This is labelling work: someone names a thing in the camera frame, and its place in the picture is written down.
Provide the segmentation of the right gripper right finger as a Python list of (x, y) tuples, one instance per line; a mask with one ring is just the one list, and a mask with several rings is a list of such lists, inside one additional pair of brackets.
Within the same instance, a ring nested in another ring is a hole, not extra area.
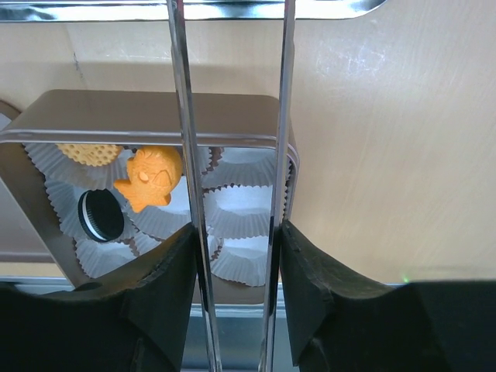
[(291, 355), (302, 371), (493, 371), (495, 282), (397, 287), (357, 273), (293, 224), (281, 229)]

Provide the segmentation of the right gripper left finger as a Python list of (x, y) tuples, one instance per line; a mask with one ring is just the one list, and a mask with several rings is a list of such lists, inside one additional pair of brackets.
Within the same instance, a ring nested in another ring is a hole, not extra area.
[(1, 284), (3, 371), (178, 371), (196, 280), (191, 225), (72, 291)]

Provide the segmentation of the black sandwich cookie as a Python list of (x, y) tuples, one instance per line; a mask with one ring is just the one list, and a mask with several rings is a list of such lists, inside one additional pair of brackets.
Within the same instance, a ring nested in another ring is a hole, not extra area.
[(99, 243), (118, 239), (124, 216), (115, 196), (107, 189), (85, 191), (77, 203), (77, 216), (85, 234)]

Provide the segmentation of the orange fish cookie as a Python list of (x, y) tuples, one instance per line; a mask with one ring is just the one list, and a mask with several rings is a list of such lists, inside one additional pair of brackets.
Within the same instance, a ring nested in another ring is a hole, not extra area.
[(130, 203), (135, 213), (148, 206), (167, 206), (178, 186), (183, 165), (173, 146), (144, 146), (126, 164), (127, 179), (114, 181), (114, 188)]

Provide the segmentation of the orange waffle cookie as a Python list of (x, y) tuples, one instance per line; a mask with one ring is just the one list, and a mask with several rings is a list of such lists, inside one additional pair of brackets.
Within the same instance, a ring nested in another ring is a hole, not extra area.
[(57, 143), (56, 147), (69, 159), (90, 167), (112, 163), (123, 150), (114, 144)]

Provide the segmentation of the metal tongs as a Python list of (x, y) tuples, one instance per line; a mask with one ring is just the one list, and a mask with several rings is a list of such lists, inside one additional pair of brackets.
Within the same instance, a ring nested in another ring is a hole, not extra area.
[[(288, 168), (289, 119), (292, 75), (295, 60), (295, 10), (296, 3), (294, 1), (286, 1), (284, 3), (279, 113), (275, 149), (276, 174), (273, 184), (269, 221), (267, 272), (263, 301), (263, 340), (258, 367), (260, 371), (272, 371), (274, 369), (277, 286), (281, 255), (281, 224), (283, 221), (284, 190)], [(215, 313), (211, 268), (208, 261), (205, 207), (202, 196), (200, 195), (202, 187), (198, 167), (198, 141), (191, 90), (184, 3), (182, 1), (167, 2), (167, 14), (171, 37), (174, 83), (181, 123), (181, 140), (186, 165), (191, 221), (199, 242), (199, 248), (197, 250), (197, 256), (200, 260), (198, 283), (206, 328), (209, 370), (221, 371), (222, 358), (220, 355), (219, 331)]]

